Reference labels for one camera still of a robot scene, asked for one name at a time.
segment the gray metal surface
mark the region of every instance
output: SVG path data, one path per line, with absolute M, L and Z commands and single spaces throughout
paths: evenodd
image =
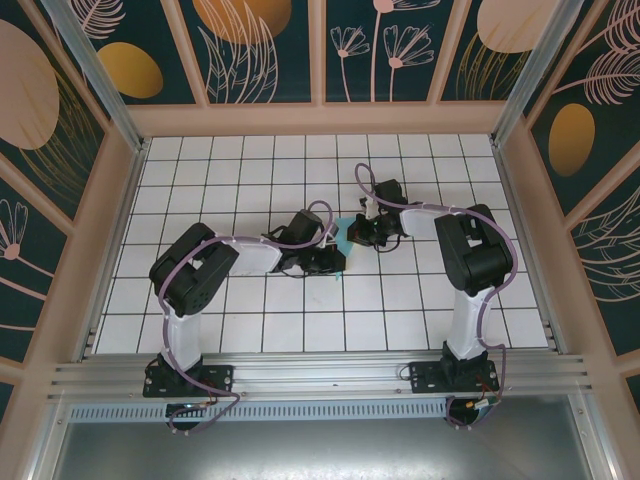
M 57 480 L 582 480 L 566 400 L 507 399 L 470 432 L 442 419 L 228 422 L 193 436 L 160 424 L 73 424 Z

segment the leaf illustration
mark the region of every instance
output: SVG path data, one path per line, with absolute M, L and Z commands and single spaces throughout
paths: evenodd
M 622 105 L 640 85 L 640 49 L 610 50 L 593 62 L 584 83 L 587 100 L 598 105 Z
M 126 13 L 122 0 L 70 0 L 82 31 L 89 38 L 106 40 Z

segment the purple cable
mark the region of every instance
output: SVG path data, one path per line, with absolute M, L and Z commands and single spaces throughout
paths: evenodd
M 476 324 L 476 336 L 478 337 L 478 343 L 480 343 L 480 345 L 482 345 L 487 350 L 498 350 L 498 349 L 502 350 L 502 372 L 500 375 L 500 389 L 498 390 L 498 400 L 501 400 L 502 393 L 504 391 L 504 380 L 507 373 L 507 347 L 504 345 L 504 343 L 501 343 L 500 345 L 487 345 L 484 339 L 482 338 L 482 322 L 484 319 L 484 312 L 487 310 L 490 300 L 494 296 L 496 296 L 500 291 L 504 290 L 511 282 L 513 282 L 513 279 L 515 278 L 516 273 L 518 272 L 518 254 L 516 253 L 516 249 L 515 249 L 515 246 L 513 245 L 513 242 L 511 241 L 509 236 L 506 234 L 506 232 L 502 228 L 500 228 L 500 226 L 498 226 L 496 222 L 482 215 L 481 213 L 474 212 L 473 210 L 469 210 L 466 208 L 459 208 L 459 207 L 445 207 L 443 205 L 435 205 L 435 204 L 428 204 L 428 203 L 403 205 L 399 203 L 387 202 L 386 200 L 383 200 L 380 197 L 378 197 L 373 190 L 367 190 L 367 187 L 365 187 L 364 182 L 360 179 L 360 175 L 358 174 L 358 169 L 360 168 L 364 168 L 369 172 L 369 175 L 371 177 L 371 185 L 375 185 L 375 181 L 376 181 L 375 175 L 373 174 L 373 170 L 371 170 L 371 167 L 369 167 L 369 165 L 367 165 L 366 163 L 358 163 L 356 165 L 356 170 L 355 170 L 356 182 L 358 182 L 358 185 L 368 197 L 372 198 L 373 200 L 378 202 L 380 205 L 386 205 L 388 207 L 399 208 L 403 210 L 431 210 L 431 211 L 446 212 L 446 213 L 463 213 L 471 217 L 477 218 L 481 222 L 486 223 L 491 228 L 493 228 L 496 232 L 498 232 L 498 234 L 504 239 L 505 244 L 509 249 L 509 253 L 511 253 L 511 258 L 513 259 L 513 266 L 511 267 L 509 278 L 507 278 L 507 280 L 502 285 L 497 287 L 495 290 L 489 292 L 487 297 L 482 302 L 482 305 L 480 306 L 480 310 L 478 311 L 478 322 Z M 453 427 L 467 426 L 462 422 L 456 420 L 455 418 L 451 417 L 449 413 L 449 411 L 451 410 L 451 404 L 453 403 L 454 399 L 455 397 L 449 397 L 447 399 L 445 418 L 449 423 L 449 425 Z M 480 423 L 482 423 L 489 416 L 489 413 L 487 413 L 484 417 L 482 417 L 477 422 L 474 422 L 474 424 L 479 425 Z
M 231 402 L 229 405 L 227 405 L 225 408 L 223 408 L 211 420 L 209 420 L 207 422 L 199 423 L 198 425 L 196 425 L 192 429 L 186 430 L 185 433 L 184 433 L 185 436 L 188 436 L 190 433 L 198 433 L 198 432 L 204 430 L 205 428 L 209 427 L 213 423 L 215 423 L 220 417 L 222 417 L 225 413 L 227 413 L 229 410 L 231 410 L 233 407 L 235 407 L 238 404 L 238 402 L 240 401 L 240 395 L 238 395 L 237 393 L 228 392 L 226 390 L 220 390 L 220 389 L 213 388 L 213 387 L 210 387 L 208 385 L 205 385 L 203 383 L 200 383 L 197 380 L 191 378 L 189 375 L 187 375 L 187 373 L 184 370 L 182 370 L 182 368 L 180 368 L 180 366 L 178 365 L 178 361 L 176 360 L 176 357 L 173 355 L 173 352 L 171 351 L 171 346 L 169 345 L 169 316 L 170 316 L 171 312 L 170 312 L 170 309 L 169 309 L 169 305 L 167 305 L 167 303 L 164 301 L 164 296 L 167 293 L 167 289 L 169 288 L 169 285 L 171 284 L 173 279 L 176 277 L 178 272 L 193 257 L 195 257 L 199 252 L 201 252 L 205 248 L 207 248 L 207 247 L 209 247 L 209 246 L 211 246 L 211 245 L 213 245 L 215 243 L 218 243 L 218 242 L 229 242 L 231 244 L 233 244 L 236 241 L 250 242 L 250 243 L 263 243 L 265 245 L 270 245 L 270 246 L 278 248 L 278 249 L 279 248 L 286 248 L 286 249 L 289 249 L 289 250 L 299 250 L 301 248 L 311 247 L 311 246 L 321 242 L 322 239 L 327 235 L 327 233 L 329 233 L 331 231 L 331 227 L 333 226 L 333 210 L 331 209 L 331 205 L 329 205 L 324 200 L 315 200 L 315 201 L 311 202 L 311 204 L 309 204 L 308 209 L 311 210 L 315 205 L 323 205 L 323 206 L 325 206 L 327 208 L 327 211 L 329 212 L 329 220 L 327 222 L 327 226 L 324 228 L 324 230 L 322 230 L 322 232 L 320 233 L 320 235 L 317 236 L 317 238 L 314 238 L 314 239 L 312 239 L 312 240 L 310 240 L 308 242 L 297 244 L 297 245 L 287 245 L 287 244 L 284 244 L 284 243 L 272 242 L 271 240 L 267 240 L 266 238 L 255 238 L 255 237 L 215 237 L 215 238 L 212 238 L 211 240 L 207 240 L 207 241 L 201 243 L 196 248 L 194 248 L 191 252 L 189 252 L 189 254 L 187 256 L 185 256 L 182 260 L 180 260 L 178 262 L 178 264 L 173 268 L 173 270 L 171 270 L 169 275 L 167 275 L 166 280 L 163 282 L 162 286 L 160 287 L 160 291 L 158 292 L 158 303 L 160 304 L 160 308 L 162 308 L 162 311 L 164 312 L 164 322 L 163 322 L 163 325 L 162 325 L 162 339 L 163 339 L 163 342 L 164 342 L 165 351 L 167 353 L 167 356 L 169 357 L 169 361 L 171 362 L 171 366 L 173 367 L 173 369 L 176 372 L 178 372 L 178 374 L 182 378 L 184 378 L 187 382 L 191 383 L 192 385 L 198 387 L 199 389 L 204 390 L 207 393 L 214 394 L 216 396 L 233 397 L 234 398 L 233 402 Z M 174 423 L 173 423 L 173 421 L 175 420 L 175 418 L 178 415 L 180 415 L 182 413 L 185 413 L 185 412 L 206 410 L 207 408 L 208 407 L 198 406 L 198 407 L 191 407 L 191 408 L 182 408 L 182 409 L 177 410 L 176 412 L 174 412 L 173 415 L 171 415 L 171 417 L 169 418 L 169 426 L 172 429 L 173 433 L 176 433 L 178 431 L 177 428 L 174 426 Z

